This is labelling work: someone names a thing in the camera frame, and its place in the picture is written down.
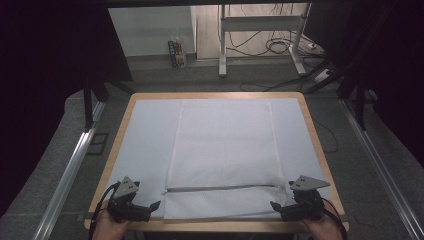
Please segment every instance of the table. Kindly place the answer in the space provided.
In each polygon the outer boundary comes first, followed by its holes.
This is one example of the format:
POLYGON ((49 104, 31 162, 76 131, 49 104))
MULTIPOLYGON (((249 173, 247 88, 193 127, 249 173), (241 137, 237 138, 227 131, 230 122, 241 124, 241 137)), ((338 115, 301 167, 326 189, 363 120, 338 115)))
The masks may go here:
MULTIPOLYGON (((103 191, 109 181, 112 169, 118 156, 125 132, 131 119, 131 114, 137 100, 151 99, 284 99, 295 98, 299 102, 302 115, 304 117, 311 142, 317 155, 318 163, 326 181, 330 182, 328 188, 329 195, 341 215, 344 215, 343 206, 337 193, 330 169, 325 155, 321 148, 317 133, 315 131, 312 118, 310 116, 306 101, 301 93, 280 92, 280 93, 242 93, 242 92, 222 92, 222 93, 137 93, 132 95, 114 144, 112 146, 108 161, 104 168, 102 177, 91 203, 89 212, 93 212, 96 204, 100 201, 103 191)), ((86 228, 89 228, 90 221, 85 221, 86 228)), ((225 220, 163 220, 151 219, 149 222, 134 222, 130 226, 132 230, 139 231, 188 231, 188 232, 263 232, 263 233, 294 233, 306 232, 307 229, 300 222, 282 222, 280 220, 258 220, 258 219, 225 219, 225 220)))

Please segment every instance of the white cloth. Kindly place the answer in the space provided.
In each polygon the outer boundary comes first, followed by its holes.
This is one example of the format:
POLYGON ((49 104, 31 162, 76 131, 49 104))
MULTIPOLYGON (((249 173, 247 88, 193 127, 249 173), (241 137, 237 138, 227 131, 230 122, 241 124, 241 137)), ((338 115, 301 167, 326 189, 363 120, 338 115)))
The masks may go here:
POLYGON ((183 101, 166 182, 165 219, 270 212, 269 201, 285 202, 279 186, 284 186, 283 167, 270 102, 183 101))

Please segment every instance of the metal frame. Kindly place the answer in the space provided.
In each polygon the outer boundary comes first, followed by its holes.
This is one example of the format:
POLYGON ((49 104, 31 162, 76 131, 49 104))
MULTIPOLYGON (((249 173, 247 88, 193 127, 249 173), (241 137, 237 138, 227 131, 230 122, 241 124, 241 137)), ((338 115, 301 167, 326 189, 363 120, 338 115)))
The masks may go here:
POLYGON ((308 17, 310 3, 307 3, 300 16, 255 16, 255 17, 226 17, 225 5, 221 5, 221 47, 219 55, 219 76, 227 76, 227 56, 225 33, 241 31, 294 31, 296 36, 289 52, 297 73, 305 75, 306 71, 297 53, 300 38, 308 17))
POLYGON ((103 112, 105 104, 98 102, 93 111, 93 125, 89 131, 82 133, 78 144, 72 154, 71 159, 63 173, 62 178, 57 185, 56 191, 53 194, 50 203, 44 212, 43 218, 35 231, 33 240, 48 239, 56 224, 57 218, 59 217, 60 211, 68 197, 69 191, 71 190, 72 184, 78 173, 81 162, 87 152, 90 141, 96 131, 100 115, 103 112))
POLYGON ((340 100, 340 104, 347 118, 349 119, 350 124, 352 125, 352 128, 359 139, 359 142, 368 155, 368 158, 371 161, 375 172, 380 178, 383 187, 385 188, 390 200, 392 201, 403 224, 405 225, 406 230, 409 232, 411 239, 424 239, 424 232, 420 222, 417 219, 417 216, 415 215, 406 198, 403 196, 399 187, 396 185, 395 180, 392 178, 390 172, 384 164, 383 159, 381 159, 377 149, 374 147, 374 144, 368 137, 367 132, 362 130, 361 126, 356 122, 354 116, 355 111, 353 110, 350 101, 343 99, 340 100))

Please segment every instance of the white wall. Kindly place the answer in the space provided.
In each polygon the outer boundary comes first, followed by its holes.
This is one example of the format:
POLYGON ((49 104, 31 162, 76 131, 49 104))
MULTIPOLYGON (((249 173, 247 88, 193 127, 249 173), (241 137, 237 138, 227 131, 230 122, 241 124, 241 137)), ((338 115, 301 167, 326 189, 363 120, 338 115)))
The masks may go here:
POLYGON ((169 54, 172 34, 184 39, 187 53, 195 52, 190 6, 111 8, 109 14, 125 56, 169 54))

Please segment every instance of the wall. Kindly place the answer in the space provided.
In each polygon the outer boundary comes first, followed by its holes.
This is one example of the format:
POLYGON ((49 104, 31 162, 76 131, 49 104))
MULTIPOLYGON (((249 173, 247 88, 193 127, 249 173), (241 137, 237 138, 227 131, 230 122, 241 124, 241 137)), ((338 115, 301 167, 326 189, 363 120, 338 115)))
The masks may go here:
POLYGON ((169 54, 172 34, 183 37, 187 53, 195 52, 190 6, 113 8, 109 13, 125 56, 169 54))

